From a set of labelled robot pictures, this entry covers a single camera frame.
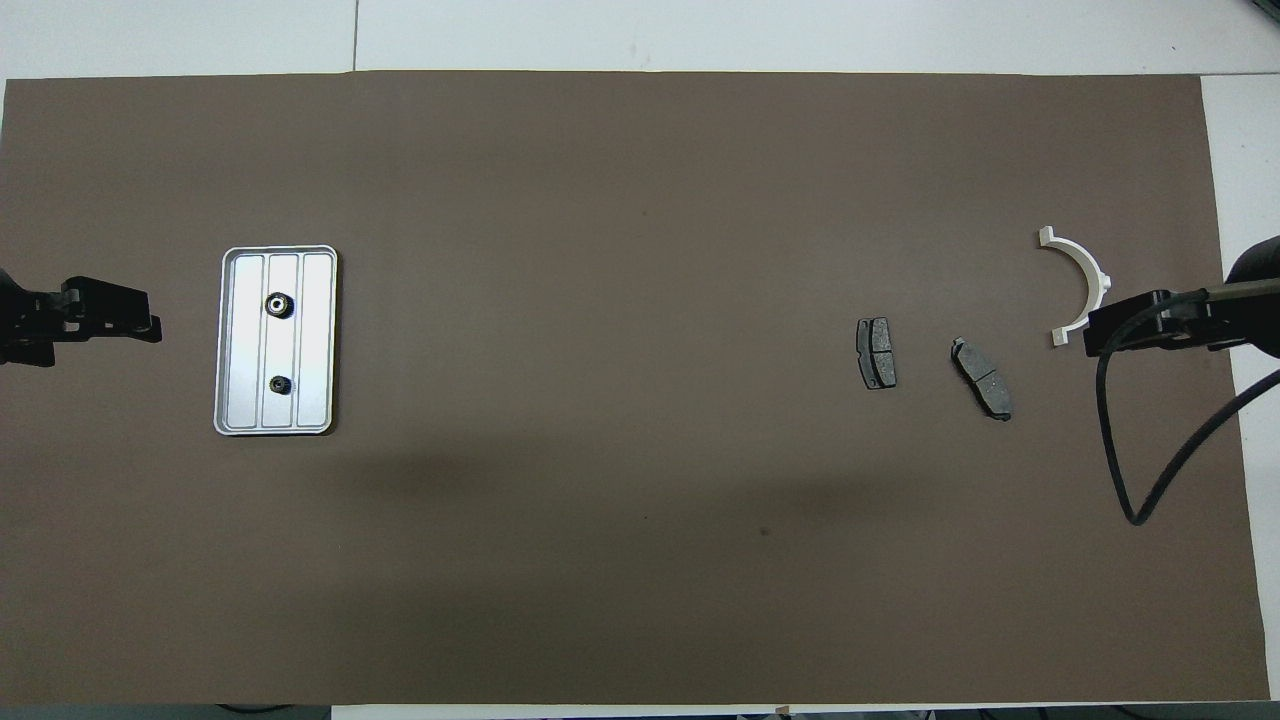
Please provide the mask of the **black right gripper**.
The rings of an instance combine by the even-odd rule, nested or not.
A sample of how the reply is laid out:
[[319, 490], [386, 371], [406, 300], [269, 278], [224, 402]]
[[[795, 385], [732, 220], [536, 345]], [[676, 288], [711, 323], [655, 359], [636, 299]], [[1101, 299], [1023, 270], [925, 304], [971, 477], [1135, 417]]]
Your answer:
[[[1211, 287], [1206, 300], [1147, 316], [1116, 350], [1158, 346], [1166, 350], [1202, 346], [1220, 350], [1252, 345], [1277, 357], [1277, 278], [1279, 237], [1275, 236], [1245, 250], [1233, 264], [1225, 283]], [[1098, 357], [1121, 325], [1171, 297], [1170, 290], [1152, 290], [1091, 311], [1083, 331], [1087, 357]]]

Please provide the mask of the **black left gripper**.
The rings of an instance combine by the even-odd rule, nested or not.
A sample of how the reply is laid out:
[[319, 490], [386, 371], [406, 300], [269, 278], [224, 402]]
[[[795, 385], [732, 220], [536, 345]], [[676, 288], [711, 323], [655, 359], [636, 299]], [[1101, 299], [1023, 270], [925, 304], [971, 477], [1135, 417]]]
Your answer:
[[96, 338], [163, 341], [161, 319], [151, 316], [143, 291], [72, 277], [58, 291], [38, 292], [22, 287], [1, 269], [3, 365], [55, 366], [54, 345], [64, 340], [67, 318], [73, 343]]

